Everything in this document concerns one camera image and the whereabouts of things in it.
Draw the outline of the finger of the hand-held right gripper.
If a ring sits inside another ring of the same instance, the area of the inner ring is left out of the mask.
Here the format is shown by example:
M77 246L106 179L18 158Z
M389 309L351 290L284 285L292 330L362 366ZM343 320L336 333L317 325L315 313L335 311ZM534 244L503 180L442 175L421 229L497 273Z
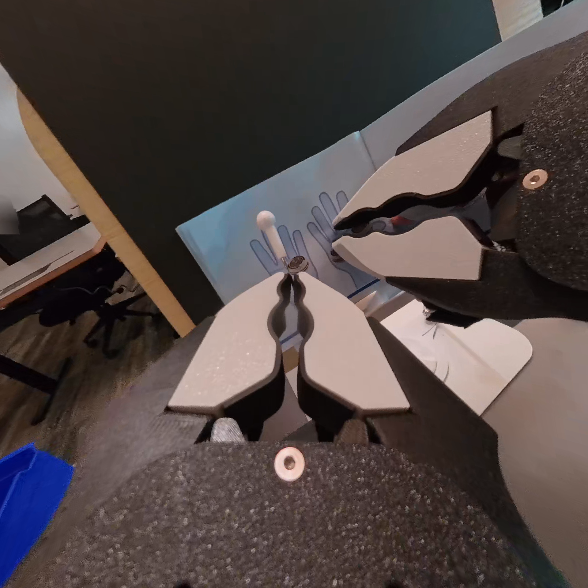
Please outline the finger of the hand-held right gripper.
M342 236L332 247L344 261L378 278L459 281L480 278L486 249L458 217L430 219L399 235Z
M447 208L473 199L496 172L492 111L391 158L334 220L353 229L420 205Z

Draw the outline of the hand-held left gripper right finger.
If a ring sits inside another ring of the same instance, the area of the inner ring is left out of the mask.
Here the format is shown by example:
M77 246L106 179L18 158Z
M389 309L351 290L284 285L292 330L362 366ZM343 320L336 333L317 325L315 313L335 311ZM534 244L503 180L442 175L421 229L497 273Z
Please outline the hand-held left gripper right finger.
M307 273L295 278L299 327L298 400L316 392L358 416L405 413L410 403L364 313Z

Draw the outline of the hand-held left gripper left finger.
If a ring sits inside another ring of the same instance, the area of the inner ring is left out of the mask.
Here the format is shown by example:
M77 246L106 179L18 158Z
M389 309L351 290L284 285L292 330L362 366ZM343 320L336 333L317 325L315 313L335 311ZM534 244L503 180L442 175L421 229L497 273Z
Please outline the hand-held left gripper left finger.
M217 313L168 401L169 410L221 416L278 375L291 286L290 275L273 274Z

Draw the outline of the black office chair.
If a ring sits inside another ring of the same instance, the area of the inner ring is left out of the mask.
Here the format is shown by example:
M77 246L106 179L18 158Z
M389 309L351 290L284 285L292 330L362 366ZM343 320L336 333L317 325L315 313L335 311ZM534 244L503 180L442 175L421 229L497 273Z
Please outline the black office chair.
M8 266L89 224L85 216L72 218L67 215L47 195L42 195L16 214L18 233L1 234L1 259ZM111 348L117 321L124 322L134 316L158 320L157 312L129 309L130 305L146 296L145 292L114 304L107 301L113 295L125 291L124 286L115 289L115 283L125 272L123 263L105 245L87 261L49 281L43 290L43 293L49 294L49 301L41 302L40 309L33 313L38 314L41 326L53 327L65 322L73 325L84 313L94 312L98 321L85 336L84 344L96 348L98 340L95 336L103 331L102 354L112 359L119 353L118 349Z

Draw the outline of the wooden office desk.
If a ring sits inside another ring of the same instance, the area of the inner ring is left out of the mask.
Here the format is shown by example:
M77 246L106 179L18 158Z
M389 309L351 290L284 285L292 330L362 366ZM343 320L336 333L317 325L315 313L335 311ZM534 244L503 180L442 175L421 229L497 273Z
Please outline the wooden office desk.
M10 266L1 261L1 309L96 256L106 244L89 223Z

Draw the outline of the blue storage bin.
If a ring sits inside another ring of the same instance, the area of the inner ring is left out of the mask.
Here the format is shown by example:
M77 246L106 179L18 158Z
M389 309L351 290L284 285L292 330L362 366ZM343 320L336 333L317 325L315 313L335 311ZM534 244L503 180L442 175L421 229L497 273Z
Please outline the blue storage bin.
M50 524L74 470L33 443L1 459L1 587Z

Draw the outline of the white base plate with lever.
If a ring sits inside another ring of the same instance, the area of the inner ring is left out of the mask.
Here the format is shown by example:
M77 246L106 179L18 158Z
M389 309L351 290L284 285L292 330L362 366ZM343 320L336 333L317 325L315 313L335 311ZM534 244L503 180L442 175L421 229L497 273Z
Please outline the white base plate with lever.
M381 324L478 415L533 355L531 342L512 327L491 319L469 327L433 323L416 300Z

